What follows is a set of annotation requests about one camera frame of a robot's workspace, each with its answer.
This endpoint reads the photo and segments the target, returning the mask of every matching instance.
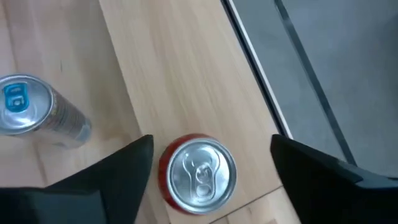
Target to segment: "can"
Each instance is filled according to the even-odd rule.
[[[188,134],[173,141],[159,160],[158,183],[166,202],[191,215],[222,207],[236,185],[231,153],[206,134]]]
[[[0,134],[65,148],[90,138],[90,120],[41,79],[8,75],[0,78],[0,89]]]

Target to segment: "can lid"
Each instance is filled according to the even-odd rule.
[[[0,134],[20,134],[35,128],[50,111],[49,89],[35,77],[2,77],[0,90]]]
[[[167,187],[175,202],[190,213],[219,209],[231,197],[235,183],[232,155],[215,139],[187,141],[170,158]]]

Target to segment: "gray floor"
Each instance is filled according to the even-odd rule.
[[[398,1],[282,0],[360,167],[398,176]],[[273,0],[233,0],[294,139],[343,159]]]

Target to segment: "wooden table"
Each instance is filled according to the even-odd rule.
[[[269,152],[277,131],[219,1],[0,1],[0,74],[39,76],[93,123],[79,149],[1,137],[2,186],[54,183],[142,133],[154,135],[155,154],[140,223],[209,223],[280,191]],[[187,133],[216,137],[236,160],[236,191],[211,215],[178,213],[157,188],[160,154]],[[260,201],[287,201],[272,195]]]

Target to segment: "pull tab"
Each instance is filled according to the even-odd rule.
[[[215,173],[220,159],[213,150],[197,150],[183,160],[185,171],[191,177],[190,193],[199,202],[211,200],[216,193]]]
[[[15,83],[3,88],[6,97],[7,110],[18,113],[26,110],[29,106],[26,83]]]

